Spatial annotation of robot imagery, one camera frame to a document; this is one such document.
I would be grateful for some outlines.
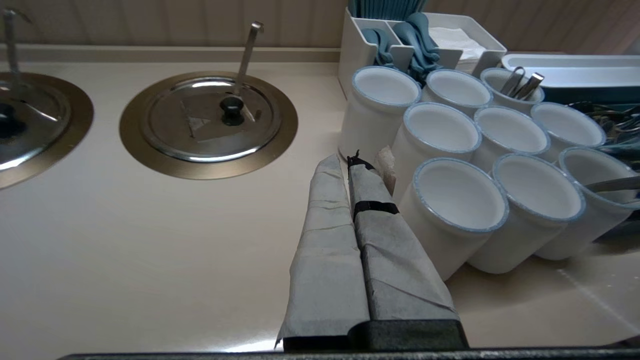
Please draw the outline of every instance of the wooden wall panel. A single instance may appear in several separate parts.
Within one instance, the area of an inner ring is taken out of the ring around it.
[[[165,0],[164,5],[171,45],[209,45],[203,0]]]
[[[242,1],[205,0],[209,45],[238,46],[244,38]]]
[[[169,44],[169,23],[163,2],[130,0],[121,3],[132,45]]]
[[[34,20],[16,23],[26,43],[242,46],[258,20],[258,46],[339,47],[347,0],[4,3]],[[429,0],[425,11],[471,16],[515,51],[620,54],[640,37],[640,0]]]
[[[81,24],[95,45],[129,44],[129,28],[120,1],[74,0]]]
[[[256,46],[279,46],[280,29],[282,28],[281,0],[244,0],[244,26],[243,38],[249,35],[250,25],[253,21],[264,24],[264,32],[258,35]]]

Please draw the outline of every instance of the countertop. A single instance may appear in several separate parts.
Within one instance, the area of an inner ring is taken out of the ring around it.
[[[298,134],[266,167],[211,181],[138,163],[118,123],[152,83],[236,63],[22,69],[81,87],[95,118],[66,158],[0,191],[0,357],[273,349],[309,181],[337,149],[337,64],[250,64],[249,75],[289,96]],[[473,347],[603,345],[640,334],[639,250],[594,246],[498,276],[465,266],[447,285]]]

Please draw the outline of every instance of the tongs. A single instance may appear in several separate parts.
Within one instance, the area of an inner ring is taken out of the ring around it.
[[[541,74],[534,72],[526,84],[520,86],[520,82],[522,82],[522,78],[524,78],[524,76],[525,69],[523,67],[518,66],[513,69],[513,72],[509,76],[509,79],[504,83],[500,93],[517,100],[524,100],[528,98],[545,79]]]

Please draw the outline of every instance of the stack of cups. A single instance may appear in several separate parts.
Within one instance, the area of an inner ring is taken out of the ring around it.
[[[499,157],[512,152],[540,155],[549,150],[547,132],[530,117],[503,106],[490,106],[476,112],[475,122],[483,141],[471,163],[485,172],[491,171]]]
[[[442,280],[507,219],[504,192],[479,168],[452,158],[424,162],[398,205]]]
[[[533,156],[505,155],[492,173],[509,199],[509,218],[468,262],[484,272],[502,274],[578,220],[585,202],[564,172]]]
[[[473,118],[478,109],[491,104],[493,95],[480,80],[469,74],[440,69],[427,75],[422,101],[449,105]]]
[[[345,158],[360,150],[360,158],[373,162],[378,151],[393,144],[405,110],[422,92],[409,75],[388,67],[364,67],[352,83],[338,149]]]
[[[534,92],[526,99],[518,100],[504,95],[500,90],[511,76],[511,71],[507,69],[490,68],[480,73],[480,80],[486,85],[493,95],[492,105],[505,106],[517,110],[523,114],[530,115],[531,108],[545,99],[545,92],[538,86]],[[525,85],[529,80],[523,77],[519,86]]]
[[[481,140],[477,125],[450,106],[419,102],[408,108],[391,148],[396,159],[394,201],[402,199],[415,169],[425,160],[449,157],[468,161]]]
[[[594,193],[585,185],[638,173],[617,159],[600,151],[584,147],[572,147],[560,153],[558,164],[580,188],[586,198],[586,210],[578,221],[570,224],[548,242],[536,255],[548,260],[562,260],[578,254],[616,225],[631,212],[640,209],[637,190]]]
[[[569,106],[542,102],[533,106],[531,117],[542,124],[551,137],[551,148],[541,157],[552,163],[568,147],[598,147],[607,139],[593,119]]]

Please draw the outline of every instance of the white utensil holder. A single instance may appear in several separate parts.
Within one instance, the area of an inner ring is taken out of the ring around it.
[[[498,40],[471,17],[442,13],[425,13],[425,15],[429,19],[430,28],[462,29],[471,39],[486,48],[472,73],[477,78],[482,70],[496,66],[507,52],[507,49]],[[349,10],[345,8],[338,80],[347,98],[351,94],[353,73],[362,67],[373,65],[378,52],[378,47],[375,44],[365,40],[362,29],[384,31],[389,37],[388,51],[394,58],[394,65],[400,71],[407,70],[413,56],[413,46],[403,45],[393,32],[393,26],[398,22],[400,21],[352,17]],[[462,50],[460,49],[440,48],[438,63],[446,69],[455,69],[461,56]]]

